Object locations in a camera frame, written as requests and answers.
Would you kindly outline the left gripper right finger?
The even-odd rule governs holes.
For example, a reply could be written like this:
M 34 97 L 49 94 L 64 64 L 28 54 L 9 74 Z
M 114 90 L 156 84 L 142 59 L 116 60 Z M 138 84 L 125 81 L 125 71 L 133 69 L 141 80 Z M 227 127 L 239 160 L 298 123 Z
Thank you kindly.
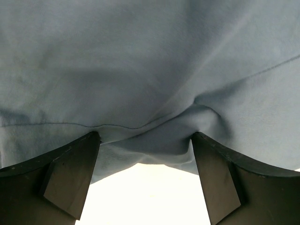
M 299 224 L 299 172 L 257 161 L 201 132 L 191 141 L 211 224 Z

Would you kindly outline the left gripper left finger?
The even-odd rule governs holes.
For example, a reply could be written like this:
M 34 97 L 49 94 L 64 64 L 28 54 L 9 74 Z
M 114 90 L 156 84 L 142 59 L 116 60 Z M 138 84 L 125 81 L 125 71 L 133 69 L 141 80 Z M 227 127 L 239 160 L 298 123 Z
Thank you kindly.
M 74 225 L 80 220 L 100 136 L 71 143 L 0 170 L 2 225 Z

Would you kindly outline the grey-blue t shirt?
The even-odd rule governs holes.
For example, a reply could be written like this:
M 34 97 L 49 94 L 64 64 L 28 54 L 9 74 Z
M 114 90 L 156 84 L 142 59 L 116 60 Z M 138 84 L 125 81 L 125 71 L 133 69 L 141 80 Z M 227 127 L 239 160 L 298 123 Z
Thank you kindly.
M 137 163 L 197 173 L 195 132 L 298 169 L 299 1 L 1 1 L 0 166 L 91 131 L 94 182 Z

